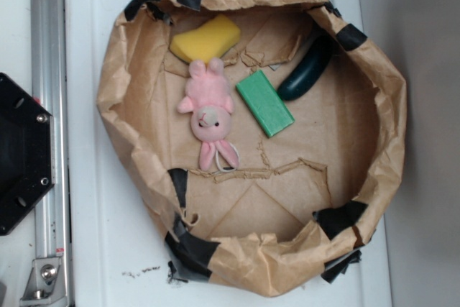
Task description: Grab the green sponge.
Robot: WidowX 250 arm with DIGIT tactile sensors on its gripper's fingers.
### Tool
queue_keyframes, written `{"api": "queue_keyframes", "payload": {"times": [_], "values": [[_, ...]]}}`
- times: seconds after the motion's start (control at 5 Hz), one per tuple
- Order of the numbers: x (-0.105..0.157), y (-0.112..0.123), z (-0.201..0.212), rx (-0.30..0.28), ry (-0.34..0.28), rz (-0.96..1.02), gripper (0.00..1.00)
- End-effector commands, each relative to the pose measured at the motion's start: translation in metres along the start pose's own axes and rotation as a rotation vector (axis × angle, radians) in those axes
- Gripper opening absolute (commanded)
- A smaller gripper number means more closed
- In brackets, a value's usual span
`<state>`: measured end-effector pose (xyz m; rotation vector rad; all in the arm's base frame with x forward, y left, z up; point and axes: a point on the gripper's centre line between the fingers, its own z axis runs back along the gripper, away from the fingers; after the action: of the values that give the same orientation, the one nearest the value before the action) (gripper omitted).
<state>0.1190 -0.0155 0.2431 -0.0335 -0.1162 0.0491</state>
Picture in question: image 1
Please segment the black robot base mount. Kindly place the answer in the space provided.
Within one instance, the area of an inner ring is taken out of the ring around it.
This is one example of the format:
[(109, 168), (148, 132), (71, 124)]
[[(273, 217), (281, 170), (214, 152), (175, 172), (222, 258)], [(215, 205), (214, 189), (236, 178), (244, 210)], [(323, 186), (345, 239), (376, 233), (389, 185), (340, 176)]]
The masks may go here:
[(54, 186), (52, 115), (1, 74), (1, 235), (10, 234)]

